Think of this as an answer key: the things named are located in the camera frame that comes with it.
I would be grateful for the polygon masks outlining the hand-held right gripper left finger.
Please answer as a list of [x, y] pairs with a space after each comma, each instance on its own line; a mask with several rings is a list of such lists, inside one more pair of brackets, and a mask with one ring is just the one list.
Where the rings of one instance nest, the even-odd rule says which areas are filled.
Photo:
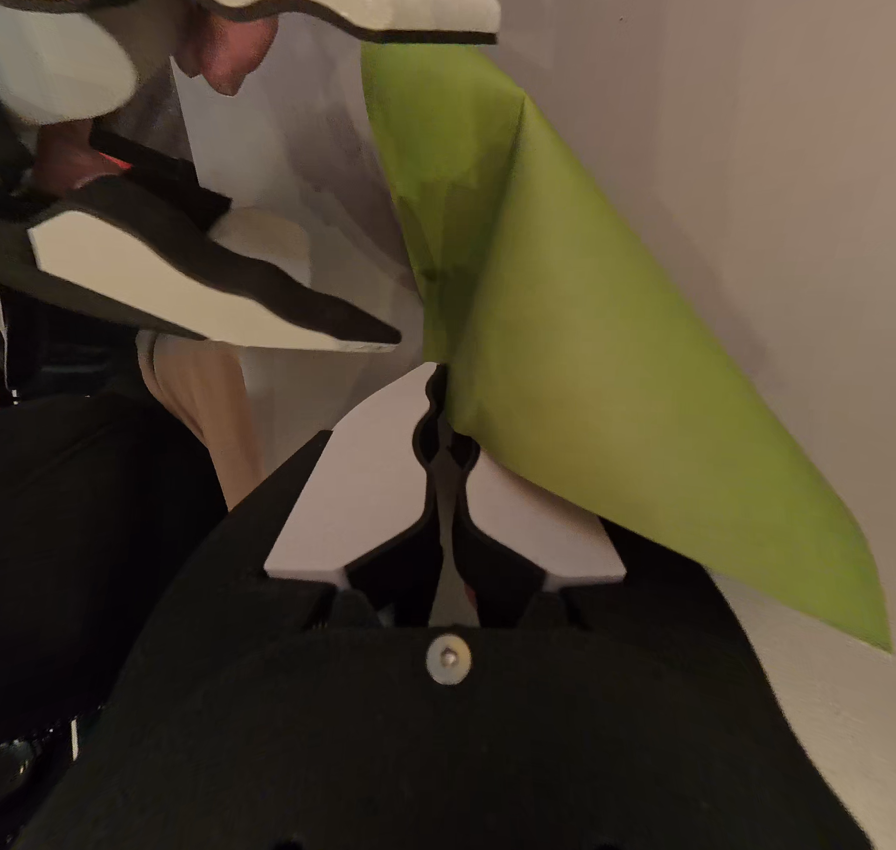
[[423, 363], [349, 411], [264, 563], [267, 576], [362, 593], [428, 622], [442, 573], [437, 478], [447, 372]]

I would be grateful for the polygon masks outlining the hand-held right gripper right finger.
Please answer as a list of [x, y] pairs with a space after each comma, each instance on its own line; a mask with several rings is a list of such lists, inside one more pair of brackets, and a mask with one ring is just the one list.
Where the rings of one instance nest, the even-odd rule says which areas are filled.
[[516, 625], [532, 599], [621, 582], [626, 568], [600, 518], [496, 462], [454, 433], [461, 472], [452, 523], [454, 564], [481, 625]]

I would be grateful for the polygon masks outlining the green origami paper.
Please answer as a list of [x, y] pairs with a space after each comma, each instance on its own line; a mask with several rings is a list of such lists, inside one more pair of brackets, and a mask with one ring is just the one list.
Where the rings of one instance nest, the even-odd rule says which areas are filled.
[[892, 651], [857, 520], [531, 96], [459, 45], [364, 42], [360, 69], [454, 430]]

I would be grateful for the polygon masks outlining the person's left forearm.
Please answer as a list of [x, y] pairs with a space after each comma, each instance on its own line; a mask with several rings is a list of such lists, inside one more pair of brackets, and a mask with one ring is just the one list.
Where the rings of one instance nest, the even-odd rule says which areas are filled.
[[155, 331], [136, 337], [144, 384], [207, 449], [228, 510], [264, 480], [262, 447], [235, 347]]

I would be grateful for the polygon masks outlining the person's left hand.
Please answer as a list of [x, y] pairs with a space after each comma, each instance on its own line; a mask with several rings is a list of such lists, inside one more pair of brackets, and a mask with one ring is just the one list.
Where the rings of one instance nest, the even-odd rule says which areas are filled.
[[[235, 22], [191, 4], [175, 51], [188, 77], [202, 76], [219, 94], [234, 96], [271, 49], [279, 28], [276, 16]], [[68, 120], [39, 128], [29, 185], [39, 195], [63, 197], [106, 175], [127, 168], [91, 146], [93, 122]]]

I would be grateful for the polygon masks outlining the person's black trousers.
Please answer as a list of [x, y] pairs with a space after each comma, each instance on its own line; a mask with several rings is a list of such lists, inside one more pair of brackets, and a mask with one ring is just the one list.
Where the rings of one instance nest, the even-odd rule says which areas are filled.
[[157, 403], [105, 393], [2, 410], [3, 742], [106, 699], [226, 514], [206, 448]]

